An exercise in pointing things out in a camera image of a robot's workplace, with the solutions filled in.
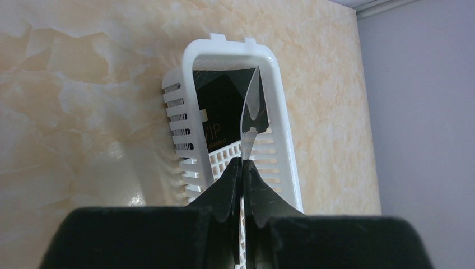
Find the black card in tray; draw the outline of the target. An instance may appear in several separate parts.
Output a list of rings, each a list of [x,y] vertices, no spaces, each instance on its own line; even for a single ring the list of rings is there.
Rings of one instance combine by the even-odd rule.
[[[193,71],[207,150],[212,153],[240,141],[241,116],[249,103],[259,101],[255,119],[257,133],[269,128],[269,119],[258,68],[233,71]]]

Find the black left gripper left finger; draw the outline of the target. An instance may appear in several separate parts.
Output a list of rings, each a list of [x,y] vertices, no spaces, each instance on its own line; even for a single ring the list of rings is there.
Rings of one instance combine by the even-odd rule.
[[[234,268],[242,161],[184,207],[83,207],[53,236],[41,268]]]

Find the white perforated plastic tray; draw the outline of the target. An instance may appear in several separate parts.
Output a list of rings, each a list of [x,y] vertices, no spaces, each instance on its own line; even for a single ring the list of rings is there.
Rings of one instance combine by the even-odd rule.
[[[261,73],[269,128],[257,133],[255,119],[259,101],[249,103],[241,116],[240,141],[209,153],[204,137],[193,71],[233,71],[258,68]],[[185,49],[181,65],[162,81],[163,98],[179,157],[188,205],[216,182],[233,158],[242,161],[239,202],[239,265],[246,265],[246,231],[243,195],[243,164],[251,160],[264,182],[292,207],[303,213],[290,121],[280,68],[273,52],[252,38],[228,41],[211,34]]]

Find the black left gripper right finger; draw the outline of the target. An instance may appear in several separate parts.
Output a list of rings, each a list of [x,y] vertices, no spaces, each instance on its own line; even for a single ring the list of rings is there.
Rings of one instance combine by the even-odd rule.
[[[307,216],[243,164],[248,268],[432,268],[413,226],[397,217]]]

